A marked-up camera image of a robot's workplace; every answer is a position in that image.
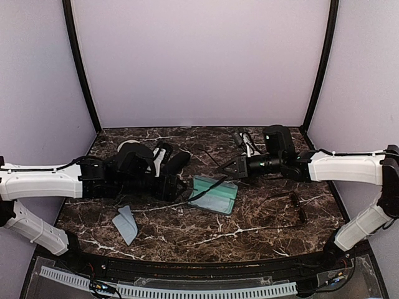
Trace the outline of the black glasses case cream lining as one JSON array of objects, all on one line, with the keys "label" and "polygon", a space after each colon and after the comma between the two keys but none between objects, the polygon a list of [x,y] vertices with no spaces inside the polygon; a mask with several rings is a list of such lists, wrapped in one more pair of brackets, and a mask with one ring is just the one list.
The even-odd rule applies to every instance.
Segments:
[{"label": "black glasses case cream lining", "polygon": [[191,155],[187,152],[181,151],[174,155],[169,162],[167,162],[161,171],[163,174],[178,174],[190,161]]}]

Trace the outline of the grey glasses case green lining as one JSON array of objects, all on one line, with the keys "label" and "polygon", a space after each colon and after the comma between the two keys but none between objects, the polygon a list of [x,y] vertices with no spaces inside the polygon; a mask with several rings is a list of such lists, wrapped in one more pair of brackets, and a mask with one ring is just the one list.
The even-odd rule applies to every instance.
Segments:
[{"label": "grey glasses case green lining", "polygon": [[222,182],[210,189],[217,182],[218,180],[216,179],[194,176],[193,192],[189,197],[188,205],[197,209],[230,216],[238,193],[238,186]]}]

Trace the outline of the black aviator sunglasses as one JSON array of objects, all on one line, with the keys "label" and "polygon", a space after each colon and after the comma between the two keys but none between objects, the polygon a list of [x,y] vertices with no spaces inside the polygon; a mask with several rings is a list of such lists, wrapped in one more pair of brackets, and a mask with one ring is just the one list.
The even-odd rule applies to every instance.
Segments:
[{"label": "black aviator sunglasses", "polygon": [[[211,154],[210,154],[208,151],[206,151],[204,148],[197,147],[197,149],[200,150],[200,151],[202,151],[202,152],[204,152],[206,155],[208,155],[208,156],[211,158],[211,160],[212,160],[217,166],[221,166],[221,165],[211,156]],[[207,193],[210,192],[211,190],[216,189],[218,186],[220,186],[222,183],[224,183],[225,180],[226,180],[227,178],[228,178],[228,177],[225,176],[225,177],[219,179],[219,180],[216,181],[214,184],[210,185],[209,188],[205,189],[204,191],[201,191],[201,192],[200,192],[199,194],[197,194],[196,196],[194,196],[194,197],[188,199],[188,202],[192,202],[192,201],[195,201],[195,200],[200,199],[200,198],[203,197],[205,194],[207,194]]]}]

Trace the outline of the blue cleaning cloth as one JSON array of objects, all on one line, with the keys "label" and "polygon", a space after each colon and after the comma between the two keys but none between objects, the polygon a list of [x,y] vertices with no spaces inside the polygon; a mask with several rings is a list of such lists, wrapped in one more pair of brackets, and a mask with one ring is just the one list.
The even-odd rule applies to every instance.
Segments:
[{"label": "blue cleaning cloth", "polygon": [[130,206],[118,209],[119,214],[112,219],[125,243],[129,246],[138,235],[138,227]]},{"label": "blue cleaning cloth", "polygon": [[232,210],[231,200],[226,197],[204,195],[198,200],[190,202],[192,206],[222,214],[230,214]]}]

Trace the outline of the dark sunglasses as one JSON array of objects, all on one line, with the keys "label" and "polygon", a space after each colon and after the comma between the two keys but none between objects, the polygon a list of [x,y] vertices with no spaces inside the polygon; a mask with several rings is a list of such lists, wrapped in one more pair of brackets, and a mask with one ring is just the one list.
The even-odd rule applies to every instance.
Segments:
[{"label": "dark sunglasses", "polygon": [[296,229],[308,223],[307,214],[295,191],[272,194],[261,201],[256,213],[265,229]]}]

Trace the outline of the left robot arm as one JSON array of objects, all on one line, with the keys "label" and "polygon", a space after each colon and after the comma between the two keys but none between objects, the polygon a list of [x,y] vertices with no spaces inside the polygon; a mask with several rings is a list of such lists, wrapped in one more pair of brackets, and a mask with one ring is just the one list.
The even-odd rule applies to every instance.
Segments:
[{"label": "left robot arm", "polygon": [[79,251],[77,237],[57,229],[29,211],[28,197],[115,199],[137,191],[159,201],[172,202],[185,191],[178,173],[190,160],[188,153],[173,154],[168,143],[155,149],[134,141],[122,143],[113,156],[81,156],[65,165],[21,166],[1,162],[1,227],[21,234],[56,256],[75,272],[84,271],[88,258]]}]

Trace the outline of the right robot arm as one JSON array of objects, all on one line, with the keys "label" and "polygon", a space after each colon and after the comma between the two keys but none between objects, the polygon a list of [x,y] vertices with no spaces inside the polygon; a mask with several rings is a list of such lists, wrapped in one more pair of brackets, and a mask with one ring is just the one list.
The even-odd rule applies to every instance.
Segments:
[{"label": "right robot arm", "polygon": [[234,179],[280,174],[297,182],[349,181],[381,186],[373,203],[339,228],[325,244],[318,264],[332,270],[342,253],[398,218],[398,146],[368,153],[336,153],[325,149],[297,152],[291,131],[282,125],[263,128],[266,153],[262,154],[247,133],[234,139],[244,154],[222,164],[218,172]]}]

